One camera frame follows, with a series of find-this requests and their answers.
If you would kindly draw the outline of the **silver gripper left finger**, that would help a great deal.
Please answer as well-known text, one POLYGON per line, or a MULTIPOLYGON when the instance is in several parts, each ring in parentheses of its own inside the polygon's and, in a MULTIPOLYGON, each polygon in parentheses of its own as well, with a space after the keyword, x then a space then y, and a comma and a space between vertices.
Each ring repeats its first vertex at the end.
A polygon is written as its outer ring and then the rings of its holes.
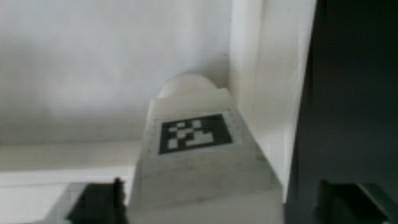
POLYGON ((129 224, 125 181, 73 184, 59 202, 57 224, 129 224))

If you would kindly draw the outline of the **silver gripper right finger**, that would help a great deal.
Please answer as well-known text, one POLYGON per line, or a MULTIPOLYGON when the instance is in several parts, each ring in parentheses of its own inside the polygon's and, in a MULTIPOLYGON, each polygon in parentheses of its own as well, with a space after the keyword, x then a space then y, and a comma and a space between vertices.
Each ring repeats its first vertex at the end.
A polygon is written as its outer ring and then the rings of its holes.
POLYGON ((320 181, 317 224, 398 224, 398 203, 377 184, 320 181))

